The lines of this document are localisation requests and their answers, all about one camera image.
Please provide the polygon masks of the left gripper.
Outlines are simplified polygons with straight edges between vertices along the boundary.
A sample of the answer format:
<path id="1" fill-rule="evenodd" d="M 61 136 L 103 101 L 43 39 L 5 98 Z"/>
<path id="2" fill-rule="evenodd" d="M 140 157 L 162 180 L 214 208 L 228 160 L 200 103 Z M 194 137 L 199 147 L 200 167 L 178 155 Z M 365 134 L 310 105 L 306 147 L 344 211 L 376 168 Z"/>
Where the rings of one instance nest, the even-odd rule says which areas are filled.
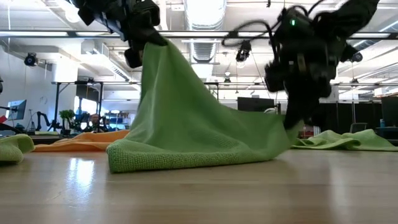
<path id="1" fill-rule="evenodd" d="M 160 9 L 154 1 L 121 1 L 124 16 L 120 20 L 123 41 L 150 42 L 159 46 L 168 41 L 155 29 L 160 24 Z"/>

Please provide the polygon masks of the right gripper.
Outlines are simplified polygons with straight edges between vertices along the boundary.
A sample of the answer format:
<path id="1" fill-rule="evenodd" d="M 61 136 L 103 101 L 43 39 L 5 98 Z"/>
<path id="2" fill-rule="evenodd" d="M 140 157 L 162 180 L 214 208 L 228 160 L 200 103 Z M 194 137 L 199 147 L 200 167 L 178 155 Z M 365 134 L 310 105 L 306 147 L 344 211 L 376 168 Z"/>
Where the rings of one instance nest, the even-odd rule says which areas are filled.
<path id="1" fill-rule="evenodd" d="M 330 96 L 330 80 L 335 78 L 338 57 L 330 52 L 324 40 L 298 40 L 283 44 L 274 74 L 277 90 L 288 90 L 288 82 L 303 81 L 314 87 L 319 96 Z M 291 129 L 299 121 L 311 117 L 314 96 L 288 94 L 284 128 Z"/>

